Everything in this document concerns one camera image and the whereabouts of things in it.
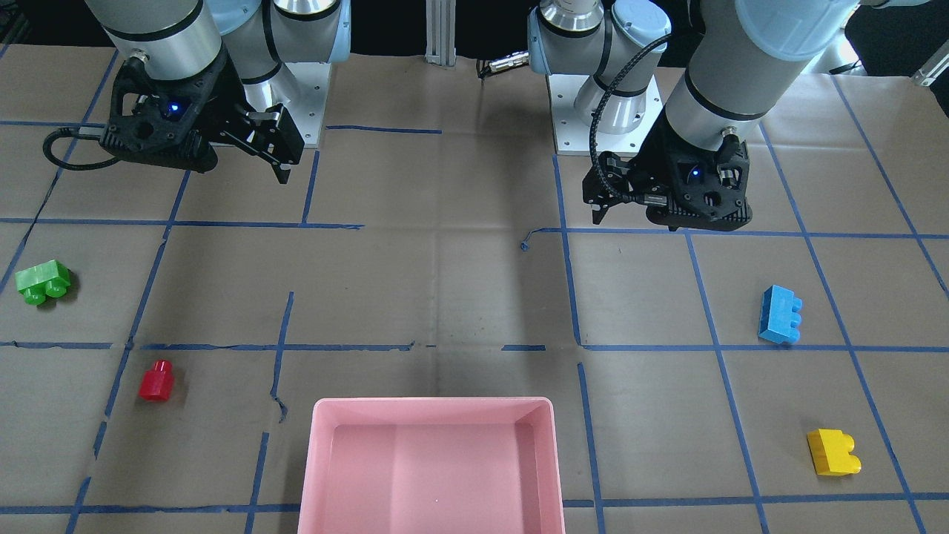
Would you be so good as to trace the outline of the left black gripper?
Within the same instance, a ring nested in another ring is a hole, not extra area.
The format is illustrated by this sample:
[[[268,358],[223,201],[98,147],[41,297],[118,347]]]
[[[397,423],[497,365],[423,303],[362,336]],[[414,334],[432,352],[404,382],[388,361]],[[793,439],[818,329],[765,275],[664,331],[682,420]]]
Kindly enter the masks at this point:
[[[611,151],[596,156],[583,178],[583,201],[600,225],[608,209],[636,202],[651,223],[671,232],[692,228],[732,232],[753,218],[746,195],[748,145],[735,126],[712,137],[712,149],[688,143],[667,119],[658,119],[637,156],[624,161]]]

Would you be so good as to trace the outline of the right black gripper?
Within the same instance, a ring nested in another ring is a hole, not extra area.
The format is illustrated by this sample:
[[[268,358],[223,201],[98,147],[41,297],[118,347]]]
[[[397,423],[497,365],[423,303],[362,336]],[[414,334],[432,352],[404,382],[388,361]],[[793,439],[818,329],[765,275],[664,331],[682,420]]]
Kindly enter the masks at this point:
[[[205,173],[216,167],[214,146],[230,145],[271,166],[287,185],[305,143],[278,102],[256,111],[227,53],[181,80],[147,74],[145,57],[126,59],[116,75],[110,116],[99,145],[119,161]]]

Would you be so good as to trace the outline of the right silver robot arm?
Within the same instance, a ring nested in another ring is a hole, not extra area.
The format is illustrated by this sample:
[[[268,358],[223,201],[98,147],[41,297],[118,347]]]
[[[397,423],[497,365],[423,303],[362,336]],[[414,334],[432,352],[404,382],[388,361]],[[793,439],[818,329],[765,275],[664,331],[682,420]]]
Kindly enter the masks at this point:
[[[206,173],[228,145],[284,185],[316,145],[321,85],[294,68],[342,63],[349,1],[90,1],[123,62],[105,126],[88,138],[111,165]]]

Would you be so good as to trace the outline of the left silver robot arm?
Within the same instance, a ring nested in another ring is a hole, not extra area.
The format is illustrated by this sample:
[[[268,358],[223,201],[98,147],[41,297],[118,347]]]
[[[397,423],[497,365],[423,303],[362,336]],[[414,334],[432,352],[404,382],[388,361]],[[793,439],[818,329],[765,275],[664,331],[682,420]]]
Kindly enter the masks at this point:
[[[528,17],[529,63],[545,75],[586,75],[591,166],[583,202],[594,224],[636,202],[647,219],[732,232],[753,217],[747,138],[833,41],[854,1],[701,1],[701,40],[684,74],[628,161],[599,150],[612,97],[644,98],[669,42],[684,35],[651,1],[542,1]]]

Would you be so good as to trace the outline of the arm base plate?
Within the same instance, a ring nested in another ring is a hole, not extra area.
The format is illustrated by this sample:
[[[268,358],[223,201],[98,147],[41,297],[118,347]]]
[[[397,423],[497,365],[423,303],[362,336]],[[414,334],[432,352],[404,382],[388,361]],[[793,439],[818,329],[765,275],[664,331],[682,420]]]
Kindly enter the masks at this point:
[[[546,77],[550,114],[555,129],[556,153],[566,156],[589,154],[589,132],[593,113],[604,89],[590,76],[555,74]],[[636,156],[662,109],[655,76],[637,96],[610,96],[596,132],[599,151]]]
[[[304,139],[305,148],[318,149],[325,129],[325,109],[328,104],[330,63],[285,63],[294,75],[295,97],[288,102],[294,124]]]

